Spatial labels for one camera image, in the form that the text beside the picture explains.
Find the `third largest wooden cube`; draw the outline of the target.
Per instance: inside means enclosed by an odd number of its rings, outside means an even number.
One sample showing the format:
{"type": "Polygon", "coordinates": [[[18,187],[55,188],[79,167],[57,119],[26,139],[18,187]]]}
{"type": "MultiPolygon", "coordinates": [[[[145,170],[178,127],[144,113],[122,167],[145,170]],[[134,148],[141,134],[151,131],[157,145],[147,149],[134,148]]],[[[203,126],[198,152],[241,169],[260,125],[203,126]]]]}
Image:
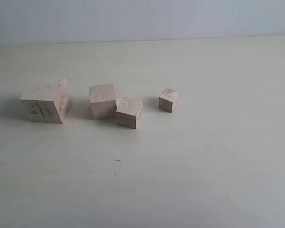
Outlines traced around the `third largest wooden cube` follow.
{"type": "Polygon", "coordinates": [[[142,117],[143,103],[139,99],[122,97],[116,109],[116,120],[121,126],[136,129],[142,117]]]}

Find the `smallest wooden cube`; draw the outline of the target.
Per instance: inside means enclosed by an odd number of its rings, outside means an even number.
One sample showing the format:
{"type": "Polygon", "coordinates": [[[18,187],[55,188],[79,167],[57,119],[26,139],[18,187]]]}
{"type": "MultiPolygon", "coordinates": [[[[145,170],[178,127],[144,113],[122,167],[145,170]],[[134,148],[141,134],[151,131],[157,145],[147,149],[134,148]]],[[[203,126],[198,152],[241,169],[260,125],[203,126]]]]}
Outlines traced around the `smallest wooden cube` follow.
{"type": "Polygon", "coordinates": [[[159,96],[159,108],[173,113],[180,98],[180,93],[170,88],[165,88],[159,96]]]}

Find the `second largest wooden cube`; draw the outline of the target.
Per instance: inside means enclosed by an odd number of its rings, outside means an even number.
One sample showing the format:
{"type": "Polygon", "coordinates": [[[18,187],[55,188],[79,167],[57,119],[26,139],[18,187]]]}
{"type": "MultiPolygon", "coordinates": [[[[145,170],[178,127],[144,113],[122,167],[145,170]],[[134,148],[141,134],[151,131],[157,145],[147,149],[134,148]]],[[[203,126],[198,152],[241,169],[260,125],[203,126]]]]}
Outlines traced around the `second largest wooden cube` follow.
{"type": "Polygon", "coordinates": [[[91,118],[100,120],[116,115],[116,94],[114,84],[94,85],[89,87],[91,118]]]}

